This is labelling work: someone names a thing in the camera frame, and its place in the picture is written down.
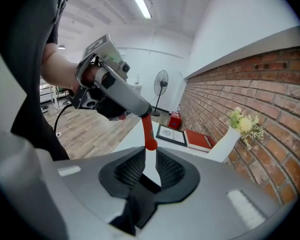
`white vase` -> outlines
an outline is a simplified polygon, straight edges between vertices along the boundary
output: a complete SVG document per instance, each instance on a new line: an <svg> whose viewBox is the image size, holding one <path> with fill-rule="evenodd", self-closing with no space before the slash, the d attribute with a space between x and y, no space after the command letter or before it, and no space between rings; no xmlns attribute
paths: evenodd
<svg viewBox="0 0 300 240"><path fill-rule="evenodd" d="M241 133L229 126L227 133L217 144L215 144L204 158L222 163L230 154L240 137Z"/></svg>

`brick wall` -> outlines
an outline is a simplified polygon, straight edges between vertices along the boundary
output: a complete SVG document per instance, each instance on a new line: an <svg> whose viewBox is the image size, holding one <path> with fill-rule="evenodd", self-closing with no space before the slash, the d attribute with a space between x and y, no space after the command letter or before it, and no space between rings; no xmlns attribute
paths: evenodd
<svg viewBox="0 0 300 240"><path fill-rule="evenodd" d="M187 81L181 127L216 141L227 132L227 114L240 106L258 115L264 139L239 140L229 166L280 204L300 194L300 48L264 53L211 69Z"/></svg>

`yellow flower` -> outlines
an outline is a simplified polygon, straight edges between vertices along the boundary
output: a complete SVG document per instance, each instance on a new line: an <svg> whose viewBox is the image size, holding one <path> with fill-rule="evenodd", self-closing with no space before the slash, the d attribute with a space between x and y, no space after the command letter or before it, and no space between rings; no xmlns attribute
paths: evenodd
<svg viewBox="0 0 300 240"><path fill-rule="evenodd" d="M239 121L238 128L242 132L249 132L252 128L252 123L247 117L243 117Z"/></svg>
<svg viewBox="0 0 300 240"><path fill-rule="evenodd" d="M241 113L242 110L241 110L241 107L237 106L237 107L235 107L234 111Z"/></svg>

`standing fan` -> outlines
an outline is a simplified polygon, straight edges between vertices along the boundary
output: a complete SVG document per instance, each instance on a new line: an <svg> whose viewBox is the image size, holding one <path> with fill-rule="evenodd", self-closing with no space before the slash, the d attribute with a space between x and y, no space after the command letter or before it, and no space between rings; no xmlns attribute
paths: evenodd
<svg viewBox="0 0 300 240"><path fill-rule="evenodd" d="M159 103L159 99L160 96L163 95L168 87L168 81L169 81L169 77L168 77L168 73L165 70L161 70L157 75L156 78L154 80L154 92L156 95L159 96L156 105L155 105L155 109L154 111L152 110L151 115L155 116L155 117L159 117L160 113L159 111L157 111L157 106Z"/></svg>

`framed certificate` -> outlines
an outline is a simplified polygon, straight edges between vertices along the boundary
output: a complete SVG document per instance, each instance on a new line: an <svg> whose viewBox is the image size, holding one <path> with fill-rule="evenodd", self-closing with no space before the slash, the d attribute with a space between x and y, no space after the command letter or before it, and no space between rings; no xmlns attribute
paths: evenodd
<svg viewBox="0 0 300 240"><path fill-rule="evenodd" d="M186 138L182 131L161 124L159 125L155 137L181 146L185 146L185 147L187 146Z"/></svg>

